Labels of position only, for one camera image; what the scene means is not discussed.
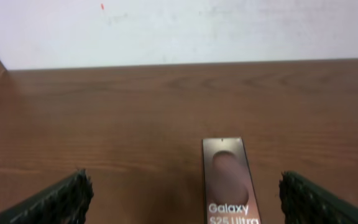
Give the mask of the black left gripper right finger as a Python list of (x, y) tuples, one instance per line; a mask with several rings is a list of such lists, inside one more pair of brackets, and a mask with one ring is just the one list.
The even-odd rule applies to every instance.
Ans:
[(283, 172), (279, 189), (285, 224), (358, 224), (357, 207), (296, 172)]

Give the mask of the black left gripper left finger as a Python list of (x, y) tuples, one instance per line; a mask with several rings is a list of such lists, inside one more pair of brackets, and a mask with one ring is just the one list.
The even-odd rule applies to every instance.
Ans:
[(0, 212), (0, 224), (85, 224), (94, 196), (84, 169)]

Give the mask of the bronze Galaxy smartphone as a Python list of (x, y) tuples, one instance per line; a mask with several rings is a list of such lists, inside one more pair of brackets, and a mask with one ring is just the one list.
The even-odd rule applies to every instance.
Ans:
[(259, 206), (241, 138), (202, 140), (204, 222), (261, 224)]

